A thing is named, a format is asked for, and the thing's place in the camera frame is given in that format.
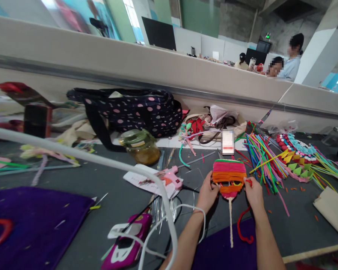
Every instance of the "hand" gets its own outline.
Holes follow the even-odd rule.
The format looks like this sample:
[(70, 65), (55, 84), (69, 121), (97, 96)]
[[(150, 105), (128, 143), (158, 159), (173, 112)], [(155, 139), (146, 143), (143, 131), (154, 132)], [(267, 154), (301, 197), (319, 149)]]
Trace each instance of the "hand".
[(262, 186), (257, 182), (257, 180), (254, 177), (249, 178), (244, 177), (244, 184), (245, 184), (245, 192), (247, 194), (250, 206), (253, 209), (254, 215), (256, 213), (259, 214), (261, 211), (265, 212)]
[(203, 185), (200, 188), (199, 199), (196, 204), (196, 206), (203, 209), (206, 214), (213, 206), (215, 198), (217, 197), (220, 190), (219, 185), (216, 186), (214, 184), (210, 184), (212, 174), (213, 171), (210, 171), (207, 177), (204, 179)]

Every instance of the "green lid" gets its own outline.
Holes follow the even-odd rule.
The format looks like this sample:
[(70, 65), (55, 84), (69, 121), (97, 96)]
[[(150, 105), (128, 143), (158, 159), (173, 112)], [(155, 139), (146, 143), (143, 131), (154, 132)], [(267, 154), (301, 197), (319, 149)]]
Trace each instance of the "green lid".
[(132, 129), (124, 132), (119, 139), (122, 146), (129, 148), (138, 148), (146, 145), (148, 142), (156, 141), (156, 139), (145, 129)]

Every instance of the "work table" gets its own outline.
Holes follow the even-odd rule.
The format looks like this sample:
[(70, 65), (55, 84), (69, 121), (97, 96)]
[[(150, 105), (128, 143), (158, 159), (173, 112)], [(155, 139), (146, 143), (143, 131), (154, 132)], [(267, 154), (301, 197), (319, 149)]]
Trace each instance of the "work table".
[[(298, 134), (296, 138), (317, 146), (327, 158), (338, 160), (335, 158), (338, 147), (324, 146), (320, 142), (321, 135), (312, 136), (313, 138), (309, 139), (307, 135)], [(109, 152), (102, 145), (96, 145), (94, 149), (97, 155), (135, 165), (134, 160), (127, 153)], [(174, 150), (172, 158), (169, 158), (172, 148), (161, 148), (161, 150), (164, 150), (163, 168), (181, 164), (178, 158), (179, 149)], [(275, 154), (279, 154), (276, 148), (272, 147), (272, 150)], [(197, 157), (194, 157), (189, 149), (184, 149), (182, 158), (185, 162), (189, 162), (200, 157), (201, 154), (206, 155), (211, 152), (213, 150), (196, 149)], [(19, 144), (0, 142), (1, 157), (8, 157), (15, 162), (20, 160), (19, 154)], [(242, 151), (242, 154), (249, 157), (247, 151)], [(243, 157), (236, 153), (235, 159), (238, 158), (242, 159)], [(186, 186), (199, 190), (203, 179), (212, 170), (216, 159), (218, 159), (217, 153), (205, 158), (204, 164), (202, 161), (191, 164), (191, 170), (180, 168), (177, 176), (184, 179), (183, 183)], [(29, 160), (29, 162), (40, 163), (37, 159)], [(152, 196), (149, 192), (140, 190), (126, 182), (123, 179), (125, 171), (91, 162), (84, 163), (82, 160), (79, 162), (82, 166), (78, 168), (44, 171), (39, 180), (39, 188), (65, 191), (88, 197), (101, 198), (108, 192), (101, 203), (101, 208), (92, 211), (84, 220), (76, 237), (56, 267), (57, 270), (100, 269), (102, 263), (100, 258), (114, 243), (114, 240), (107, 239), (112, 226), (126, 223), (130, 216), (140, 212), (149, 203)], [(57, 164), (62, 164), (62, 162), (50, 159), (49, 166)], [(250, 167), (246, 166), (246, 169), (247, 172), (250, 171)], [(0, 177), (0, 189), (29, 186), (34, 175), (35, 173), (22, 173)], [(338, 191), (338, 180), (328, 175), (324, 176)], [(284, 262), (288, 263), (319, 255), (320, 252), (327, 253), (338, 250), (337, 231), (313, 206), (313, 201), (321, 193), (319, 187), (314, 182), (300, 183), (291, 177), (284, 180), (284, 187), (288, 188), (288, 193), (285, 189), (279, 189), (279, 192), (288, 207), (290, 217), (286, 215), (279, 196), (272, 193), (268, 195), (267, 190), (263, 188), (265, 209), (272, 212), (268, 213), (268, 217)], [(178, 194), (178, 198), (184, 204), (193, 205), (198, 199), (198, 194), (182, 190)], [(247, 209), (247, 206), (245, 192), (241, 191), (232, 203), (234, 224), (238, 221), (240, 214)], [(192, 210), (189, 208), (182, 209), (175, 224), (178, 236), (191, 212)], [(228, 201), (220, 197), (217, 204), (214, 205), (213, 212), (213, 215), (207, 220), (207, 236), (229, 226)], [(251, 218), (251, 213), (245, 214), (242, 220), (248, 218)], [(151, 237), (149, 248), (167, 254), (170, 250), (168, 243), (169, 230), (164, 222), (160, 234), (157, 229)], [(161, 260), (146, 254), (144, 269), (155, 269), (160, 264)]]

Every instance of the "purple mat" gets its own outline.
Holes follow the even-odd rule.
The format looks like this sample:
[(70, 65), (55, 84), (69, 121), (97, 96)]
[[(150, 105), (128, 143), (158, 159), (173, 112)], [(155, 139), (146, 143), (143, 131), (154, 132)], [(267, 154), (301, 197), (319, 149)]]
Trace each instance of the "purple mat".
[(240, 222), (242, 236), (254, 237), (252, 244), (240, 240), (237, 224), (233, 224), (234, 247), (230, 248), (230, 228), (205, 238), (196, 248), (192, 270), (201, 269), (257, 269), (257, 246), (253, 219)]
[(0, 190), (0, 219), (14, 223), (0, 245), (0, 270), (54, 269), (93, 203), (91, 198), (47, 189)]

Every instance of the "glass jar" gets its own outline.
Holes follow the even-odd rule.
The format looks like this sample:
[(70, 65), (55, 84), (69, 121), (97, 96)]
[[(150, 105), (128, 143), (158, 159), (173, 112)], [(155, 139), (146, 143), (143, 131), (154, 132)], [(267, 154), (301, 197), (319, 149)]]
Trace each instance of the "glass jar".
[(338, 127), (334, 127), (327, 136), (322, 139), (322, 143), (331, 146), (338, 142)]
[(119, 142), (137, 163), (152, 165), (160, 157), (160, 151), (155, 144), (156, 139), (145, 129), (124, 132)]

